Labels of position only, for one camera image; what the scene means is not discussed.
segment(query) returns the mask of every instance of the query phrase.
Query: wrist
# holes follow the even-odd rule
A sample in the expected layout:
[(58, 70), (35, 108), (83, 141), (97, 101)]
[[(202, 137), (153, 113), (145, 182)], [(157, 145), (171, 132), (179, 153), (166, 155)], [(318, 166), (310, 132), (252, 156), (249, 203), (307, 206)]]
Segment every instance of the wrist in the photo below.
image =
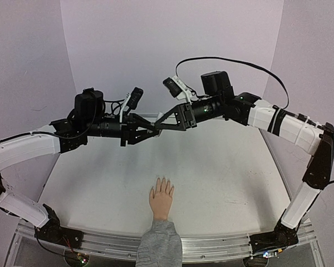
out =
[(155, 215), (154, 214), (154, 220), (156, 221), (167, 221), (168, 220), (168, 216), (164, 216), (164, 215)]

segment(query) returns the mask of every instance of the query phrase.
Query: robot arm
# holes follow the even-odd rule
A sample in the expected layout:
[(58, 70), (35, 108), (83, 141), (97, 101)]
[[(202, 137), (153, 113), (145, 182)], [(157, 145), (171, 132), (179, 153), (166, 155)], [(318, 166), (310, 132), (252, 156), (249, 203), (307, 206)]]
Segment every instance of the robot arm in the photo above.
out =
[[(141, 89), (135, 88), (123, 107), (136, 109), (142, 94)], [(87, 144), (87, 136), (120, 138), (121, 146), (125, 146), (126, 143), (137, 144), (160, 133), (149, 121), (137, 114), (124, 112), (124, 108), (119, 115), (108, 115), (102, 97), (102, 92), (92, 88), (85, 90), (76, 96), (75, 108), (67, 119), (0, 140), (0, 209), (32, 223), (42, 240), (66, 245), (62, 237), (74, 236), (71, 245), (78, 248), (82, 232), (62, 228), (57, 215), (49, 206), (15, 192), (1, 176), (2, 170), (35, 157), (77, 149)]]
[[(235, 96), (226, 72), (202, 75), (202, 82), (206, 96), (194, 102), (185, 97), (187, 102), (175, 106), (157, 120), (156, 128), (185, 131), (196, 127), (197, 123), (222, 116), (225, 120), (268, 131), (310, 154), (311, 160), (302, 183), (274, 231), (250, 237), (254, 255), (270, 251), (270, 244), (274, 249), (297, 244), (297, 230), (302, 217), (330, 181), (334, 152), (333, 126), (329, 123), (320, 126), (309, 117), (290, 113), (250, 93)], [(176, 77), (164, 81), (171, 94), (178, 95), (179, 99), (184, 93), (181, 83), (181, 80), (176, 82)], [(175, 116), (175, 124), (164, 122), (170, 116)]]
[[(155, 123), (130, 113), (136, 109), (143, 91), (135, 88), (122, 105), (120, 114), (105, 113), (103, 94), (94, 89), (76, 96), (75, 108), (67, 119), (54, 121), (51, 130), (39, 129), (16, 137), (0, 140), (0, 172), (16, 163), (47, 154), (65, 153), (87, 144), (87, 136), (113, 137), (121, 146), (137, 144), (158, 136), (161, 130), (185, 131), (197, 123), (222, 116), (245, 126), (266, 130), (292, 142), (312, 156), (296, 195), (285, 210), (273, 232), (250, 236), (253, 254), (285, 248), (298, 243), (297, 230), (301, 218), (311, 207), (318, 194), (330, 181), (333, 162), (333, 127), (320, 126), (304, 115), (295, 115), (272, 106), (250, 93), (235, 96), (226, 72), (202, 75), (205, 96), (192, 101), (192, 93), (178, 77), (168, 78), (164, 85), (177, 99), (186, 99), (168, 111)], [(174, 116), (175, 124), (165, 123)], [(80, 246), (82, 232), (60, 227), (55, 212), (47, 205), (38, 204), (13, 192), (0, 175), (0, 208), (31, 222), (40, 229), (38, 238), (65, 245), (64, 236), (74, 236), (73, 248)]]

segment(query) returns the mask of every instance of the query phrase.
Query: gray sleeve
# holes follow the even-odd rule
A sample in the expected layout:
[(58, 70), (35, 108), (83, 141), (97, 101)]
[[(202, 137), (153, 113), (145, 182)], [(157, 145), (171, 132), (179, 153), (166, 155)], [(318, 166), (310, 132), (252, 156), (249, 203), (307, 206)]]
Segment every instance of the gray sleeve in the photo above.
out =
[(182, 242), (173, 222), (153, 222), (151, 230), (141, 238), (136, 266), (182, 266)]

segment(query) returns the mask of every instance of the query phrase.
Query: lavender wall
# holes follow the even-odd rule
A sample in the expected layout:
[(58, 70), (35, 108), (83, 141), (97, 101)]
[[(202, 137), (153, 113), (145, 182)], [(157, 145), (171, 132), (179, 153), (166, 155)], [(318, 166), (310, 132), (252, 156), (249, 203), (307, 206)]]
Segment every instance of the lavender wall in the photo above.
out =
[[(60, 1), (0, 1), (0, 138), (66, 117), (74, 96)], [(54, 162), (33, 159), (3, 176), (37, 199)], [(16, 225), (0, 211), (0, 266)]]
[[(334, 1), (284, 2), (272, 71), (289, 90), (290, 111), (334, 124)], [(264, 98), (283, 105), (284, 93), (274, 79), (268, 80)], [(295, 193), (309, 156), (277, 137), (268, 139)], [(326, 265), (334, 266), (334, 185), (322, 192), (310, 215)]]
[[(145, 91), (138, 113), (177, 104), (162, 85), (175, 65), (196, 56), (222, 56), (270, 68), (283, 0), (62, 0), (62, 18), (77, 92), (94, 86), (109, 99), (135, 86)], [(185, 83), (203, 94), (200, 75), (227, 70), (236, 93), (262, 95), (267, 75), (221, 61), (181, 65)]]

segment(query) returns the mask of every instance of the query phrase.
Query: white table surface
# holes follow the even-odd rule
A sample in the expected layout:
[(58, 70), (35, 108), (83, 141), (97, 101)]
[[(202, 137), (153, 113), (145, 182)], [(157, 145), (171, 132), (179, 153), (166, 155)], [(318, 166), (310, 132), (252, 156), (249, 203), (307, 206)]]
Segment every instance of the white table surface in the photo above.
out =
[(127, 147), (89, 137), (60, 156), (40, 202), (62, 226), (141, 236), (151, 225), (149, 191), (158, 176), (175, 185), (170, 220), (182, 237), (272, 230), (289, 204), (261, 133), (223, 120)]

